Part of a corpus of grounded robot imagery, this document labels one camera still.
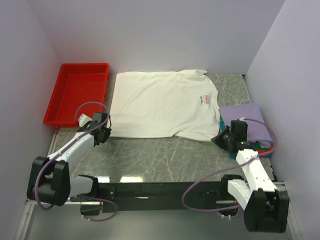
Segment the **white t-shirt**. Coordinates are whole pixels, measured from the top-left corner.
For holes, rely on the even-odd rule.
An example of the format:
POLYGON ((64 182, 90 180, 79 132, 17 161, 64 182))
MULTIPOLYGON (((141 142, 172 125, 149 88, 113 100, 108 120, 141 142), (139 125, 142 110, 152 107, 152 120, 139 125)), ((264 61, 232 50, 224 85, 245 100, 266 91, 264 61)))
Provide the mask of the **white t-shirt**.
POLYGON ((111 136, 209 142, 220 131, 218 93, 205 70, 119 73, 111 136))

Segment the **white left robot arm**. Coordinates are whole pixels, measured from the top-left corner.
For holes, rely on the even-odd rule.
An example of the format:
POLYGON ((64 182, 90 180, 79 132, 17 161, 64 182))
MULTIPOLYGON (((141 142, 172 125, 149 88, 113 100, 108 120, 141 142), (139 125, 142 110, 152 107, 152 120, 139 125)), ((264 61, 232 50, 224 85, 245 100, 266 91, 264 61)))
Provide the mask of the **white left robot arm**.
POLYGON ((107 141, 112 130, 106 127, 109 119, 110 115, 104 112, 95 112, 92 118, 82 114, 78 119, 80 128, 68 143, 46 157, 36 157, 31 166, 27 199, 36 201, 44 210, 63 206, 78 195, 88 201, 96 200, 100 195, 98 178, 89 175, 71 178, 70 167, 89 149, 107 141))

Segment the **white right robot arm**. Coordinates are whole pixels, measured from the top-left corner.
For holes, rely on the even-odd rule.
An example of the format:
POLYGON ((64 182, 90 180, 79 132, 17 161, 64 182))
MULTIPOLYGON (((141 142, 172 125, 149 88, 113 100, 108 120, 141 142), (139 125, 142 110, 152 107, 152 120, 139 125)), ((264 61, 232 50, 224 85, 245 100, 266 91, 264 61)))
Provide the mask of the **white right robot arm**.
POLYGON ((222 198, 233 197, 243 209, 244 224, 250 232, 284 233, 287 228, 289 195, 280 191, 262 165, 258 150, 247 140, 247 119, 232 120, 212 142, 232 153, 244 173, 225 174, 219 193, 222 198))

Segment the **folded teal t-shirt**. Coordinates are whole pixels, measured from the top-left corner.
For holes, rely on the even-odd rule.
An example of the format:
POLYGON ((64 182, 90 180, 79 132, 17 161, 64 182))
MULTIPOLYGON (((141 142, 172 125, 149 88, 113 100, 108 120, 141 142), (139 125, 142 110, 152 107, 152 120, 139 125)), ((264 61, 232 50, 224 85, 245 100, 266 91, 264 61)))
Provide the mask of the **folded teal t-shirt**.
POLYGON ((227 129, 227 126, 223 120, 223 117, 220 115, 220 119, 219 119, 219 126, 220 126, 220 130, 221 132, 224 132, 227 129))

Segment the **folded purple t-shirt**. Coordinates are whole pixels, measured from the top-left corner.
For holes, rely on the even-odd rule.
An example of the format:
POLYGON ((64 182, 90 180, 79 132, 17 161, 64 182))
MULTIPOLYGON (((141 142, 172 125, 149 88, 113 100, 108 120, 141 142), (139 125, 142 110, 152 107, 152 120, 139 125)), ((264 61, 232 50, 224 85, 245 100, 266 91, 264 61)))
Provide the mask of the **folded purple t-shirt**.
POLYGON ((259 143, 262 148, 266 149, 273 144, 270 133, 263 125, 265 122, 258 104, 250 103, 244 105, 224 106, 218 111, 224 124, 229 127, 233 120, 250 119, 246 120, 247 140, 249 142, 259 143))

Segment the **folded green t-shirt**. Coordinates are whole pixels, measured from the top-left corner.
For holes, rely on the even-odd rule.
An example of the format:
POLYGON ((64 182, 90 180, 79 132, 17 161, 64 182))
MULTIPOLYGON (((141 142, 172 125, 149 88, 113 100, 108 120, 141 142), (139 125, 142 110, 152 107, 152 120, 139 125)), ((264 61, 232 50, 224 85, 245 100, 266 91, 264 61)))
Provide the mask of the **folded green t-shirt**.
POLYGON ((254 142, 254 146, 259 150, 268 150, 273 145, 272 142, 269 141, 256 141, 254 142))

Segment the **folded orange t-shirt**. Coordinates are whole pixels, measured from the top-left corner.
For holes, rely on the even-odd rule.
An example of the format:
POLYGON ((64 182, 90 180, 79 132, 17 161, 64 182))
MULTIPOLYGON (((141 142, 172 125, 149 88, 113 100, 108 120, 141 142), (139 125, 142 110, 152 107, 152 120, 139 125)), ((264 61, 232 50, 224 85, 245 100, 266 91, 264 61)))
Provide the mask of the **folded orange t-shirt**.
POLYGON ((257 152, 261 157, 267 158, 269 155, 271 155, 274 152, 274 147, 271 146, 270 148, 259 148, 257 152))

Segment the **red plastic tray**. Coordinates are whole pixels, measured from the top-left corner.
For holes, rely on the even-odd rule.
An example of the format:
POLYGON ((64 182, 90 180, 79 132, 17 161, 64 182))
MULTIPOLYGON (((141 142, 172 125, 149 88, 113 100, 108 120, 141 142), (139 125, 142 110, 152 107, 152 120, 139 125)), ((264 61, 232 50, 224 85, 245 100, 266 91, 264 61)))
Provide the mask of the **red plastic tray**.
POLYGON ((109 73, 108 63, 65 63, 61 65, 43 123, 54 128, 75 128, 84 113, 89 117, 101 112, 109 73))

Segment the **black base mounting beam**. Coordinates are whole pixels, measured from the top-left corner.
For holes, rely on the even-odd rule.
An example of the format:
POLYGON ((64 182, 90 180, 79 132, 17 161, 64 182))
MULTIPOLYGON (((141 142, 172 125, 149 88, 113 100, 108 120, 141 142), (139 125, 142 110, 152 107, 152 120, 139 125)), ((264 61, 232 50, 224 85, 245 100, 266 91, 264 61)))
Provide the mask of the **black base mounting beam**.
MULTIPOLYGON (((98 214, 98 209, 85 207, 96 198, 103 213, 118 211, 184 210, 182 197, 192 182, 120 182, 100 183, 95 195, 77 194, 71 202, 80 203, 86 216, 98 214)), ((226 185, 220 181, 203 181, 184 197, 184 203, 196 209, 218 209, 235 204, 227 193, 226 185)))

